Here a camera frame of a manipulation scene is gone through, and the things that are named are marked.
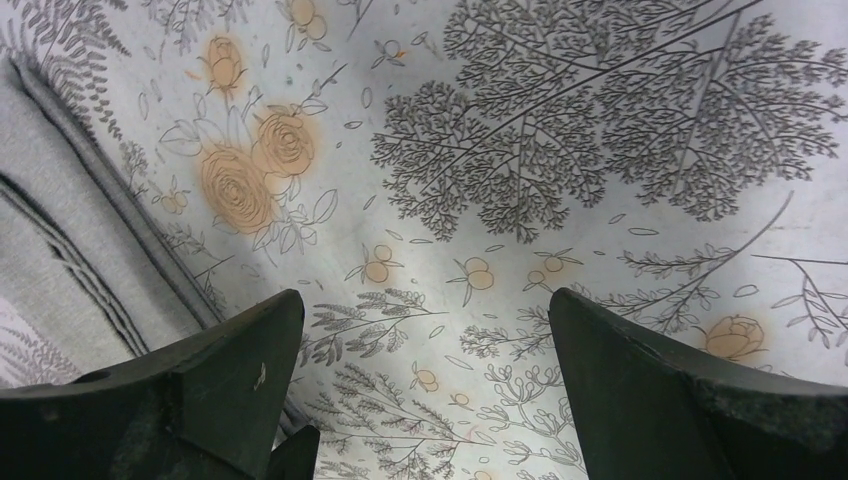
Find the grey cloth napkin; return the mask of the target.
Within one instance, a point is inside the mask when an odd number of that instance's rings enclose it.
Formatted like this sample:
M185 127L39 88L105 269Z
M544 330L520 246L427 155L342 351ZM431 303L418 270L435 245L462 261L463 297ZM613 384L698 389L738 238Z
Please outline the grey cloth napkin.
M1 385L63 384L222 314L53 90L1 60Z

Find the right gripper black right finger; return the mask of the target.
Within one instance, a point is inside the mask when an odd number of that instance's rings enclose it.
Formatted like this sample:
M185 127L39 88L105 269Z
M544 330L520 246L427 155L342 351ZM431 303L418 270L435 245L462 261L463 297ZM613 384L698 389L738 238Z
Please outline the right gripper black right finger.
M557 290L549 322L592 479L843 479L847 391L720 359Z

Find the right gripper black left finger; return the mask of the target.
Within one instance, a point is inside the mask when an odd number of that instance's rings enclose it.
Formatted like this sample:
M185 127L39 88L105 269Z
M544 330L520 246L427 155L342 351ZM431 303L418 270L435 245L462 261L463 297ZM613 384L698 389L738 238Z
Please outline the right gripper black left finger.
M5 479L309 479L320 434L276 440L304 305L283 291L137 359L1 394Z

